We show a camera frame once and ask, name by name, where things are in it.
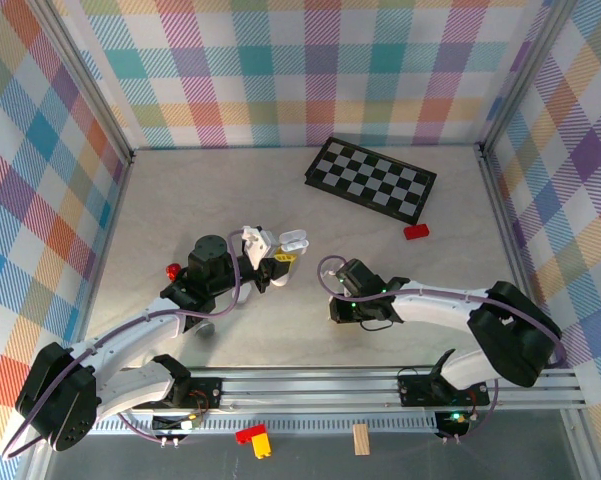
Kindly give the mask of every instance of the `black cable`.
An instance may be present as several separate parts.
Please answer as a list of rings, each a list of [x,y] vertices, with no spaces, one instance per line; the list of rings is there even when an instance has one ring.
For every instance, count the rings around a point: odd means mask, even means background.
[[[387,328],[391,328],[393,327],[393,322],[391,322],[391,320],[389,320],[391,323],[389,325],[385,325],[384,327],[379,327],[379,328],[367,328],[364,326],[364,322],[372,322],[373,320],[362,320],[360,322],[360,327],[365,331],[365,332],[379,332],[380,330],[386,330]]]
[[[420,374],[418,373],[418,371],[417,371],[415,368],[413,368],[413,367],[402,367],[400,370],[398,370],[398,373],[397,373],[396,377],[399,377],[399,376],[400,376],[400,373],[401,373],[403,370],[413,370],[414,372],[416,372],[416,375],[420,375]]]

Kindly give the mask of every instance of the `metal corner post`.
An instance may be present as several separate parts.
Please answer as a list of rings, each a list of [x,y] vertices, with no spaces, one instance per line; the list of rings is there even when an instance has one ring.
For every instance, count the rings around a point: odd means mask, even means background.
[[[78,90],[82,93],[87,104],[93,111],[95,118],[102,125],[116,153],[120,158],[124,158],[127,163],[130,163],[133,156],[133,148],[122,132],[120,125],[118,125],[113,112],[109,108],[102,92],[100,92],[96,81],[89,72],[78,47],[71,39],[55,7],[51,4],[50,0],[27,0],[27,3],[44,33],[49,37],[58,52],[62,64],[69,71]]]
[[[551,11],[542,26],[538,37],[531,45],[526,60],[514,80],[511,91],[505,98],[500,111],[493,121],[491,129],[484,139],[483,152],[487,155],[493,153],[493,149],[509,125],[511,118],[524,99],[527,90],[533,83],[536,74],[547,58],[551,47],[569,19],[578,0],[553,0]]]

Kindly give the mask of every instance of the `red lego brick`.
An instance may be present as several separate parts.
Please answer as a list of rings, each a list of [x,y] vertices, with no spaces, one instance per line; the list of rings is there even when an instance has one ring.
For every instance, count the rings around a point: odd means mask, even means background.
[[[429,227],[426,223],[420,225],[414,225],[413,227],[407,227],[404,229],[404,236],[407,240],[415,240],[416,238],[422,238],[429,235]]]
[[[267,428],[264,426],[264,423],[247,428],[246,430],[240,430],[239,432],[236,432],[236,442],[240,445],[244,445],[245,443],[249,443],[256,435],[261,435],[263,433],[267,433]]]

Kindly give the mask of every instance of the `plaid wall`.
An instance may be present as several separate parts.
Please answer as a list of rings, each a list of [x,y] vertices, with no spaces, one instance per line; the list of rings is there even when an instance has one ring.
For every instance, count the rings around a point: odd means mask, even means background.
[[[367,145],[473,143],[504,81],[496,72],[511,70],[510,44],[525,36],[524,13],[548,9],[542,0],[78,1],[82,20],[55,3],[127,135],[153,148],[316,145],[334,132]]]
[[[529,30],[527,31],[527,35],[524,38],[524,42],[522,42],[522,46],[520,47],[520,50],[518,50],[515,60],[511,63],[511,66],[509,67],[509,71],[507,72],[504,82],[502,82],[502,86],[498,91],[498,96],[491,104],[491,108],[489,109],[487,119],[484,122],[482,128],[480,129],[480,135],[478,136],[478,139],[476,141],[483,141],[487,136],[487,133],[489,133],[489,130],[493,126],[493,121],[495,120],[496,116],[500,113],[505,98],[507,98],[509,93],[511,93],[511,89],[515,84],[516,77],[520,72],[522,66],[527,61],[531,45],[533,45],[533,43],[536,41],[536,38],[538,38],[538,34],[541,32],[544,23],[547,19],[547,15],[549,14],[551,6],[554,4],[554,2],[555,0],[542,1],[542,6],[540,7],[540,10],[538,10],[536,17],[534,18],[533,23],[531,24],[531,28],[529,28]]]
[[[601,0],[580,0],[496,147],[544,308],[564,331],[601,442]]]
[[[122,170],[25,0],[0,0],[0,451],[35,352],[81,320]]]

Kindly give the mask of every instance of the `metal rail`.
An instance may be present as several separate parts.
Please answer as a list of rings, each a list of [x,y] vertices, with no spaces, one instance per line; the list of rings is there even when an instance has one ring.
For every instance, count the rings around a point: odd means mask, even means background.
[[[457,408],[402,407],[399,370],[400,367],[193,369],[194,377],[223,378],[220,408],[207,415],[202,428],[179,433],[231,433],[260,422],[278,433],[344,433],[358,422],[367,423],[371,431],[377,432],[436,431],[435,412]],[[403,370],[401,375],[425,375],[429,370]],[[572,370],[547,371],[532,388],[505,380],[499,383],[499,410],[585,407]],[[487,385],[492,396],[493,382]],[[132,412],[136,424],[147,429],[153,413],[146,409]],[[162,416],[188,413],[180,409],[159,411]],[[128,430],[114,418],[100,422],[92,433],[121,434]]]

